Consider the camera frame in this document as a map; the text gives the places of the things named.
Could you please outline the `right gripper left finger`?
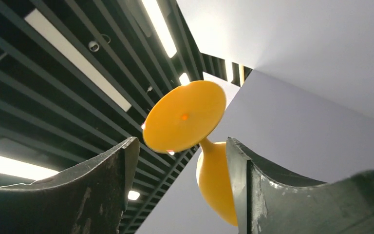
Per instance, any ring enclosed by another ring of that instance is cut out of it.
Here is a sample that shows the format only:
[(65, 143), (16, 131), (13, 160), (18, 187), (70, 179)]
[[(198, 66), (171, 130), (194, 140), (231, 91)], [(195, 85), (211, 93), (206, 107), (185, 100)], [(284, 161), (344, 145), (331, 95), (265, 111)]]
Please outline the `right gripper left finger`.
[(140, 142), (129, 137), (52, 177), (0, 187), (0, 234), (116, 234)]

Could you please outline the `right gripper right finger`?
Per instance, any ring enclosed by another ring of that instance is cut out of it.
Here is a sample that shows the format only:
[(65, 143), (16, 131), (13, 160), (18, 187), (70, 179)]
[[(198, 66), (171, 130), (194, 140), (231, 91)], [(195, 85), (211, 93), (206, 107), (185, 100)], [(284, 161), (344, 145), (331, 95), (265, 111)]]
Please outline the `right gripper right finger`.
[(241, 234), (374, 234), (374, 170), (325, 183), (294, 173), (235, 138), (226, 159)]

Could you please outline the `orange plastic wine glass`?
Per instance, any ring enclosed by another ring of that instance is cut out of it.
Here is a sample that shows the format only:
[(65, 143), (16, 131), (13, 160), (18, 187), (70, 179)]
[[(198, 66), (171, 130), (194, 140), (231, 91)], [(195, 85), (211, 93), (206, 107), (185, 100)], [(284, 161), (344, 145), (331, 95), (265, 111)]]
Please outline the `orange plastic wine glass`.
[(201, 195), (226, 223), (237, 226), (227, 158), (226, 143), (207, 137), (217, 127), (226, 109), (221, 86), (192, 81), (179, 86), (153, 107), (145, 120), (143, 140), (157, 153), (181, 152), (200, 145), (196, 180)]

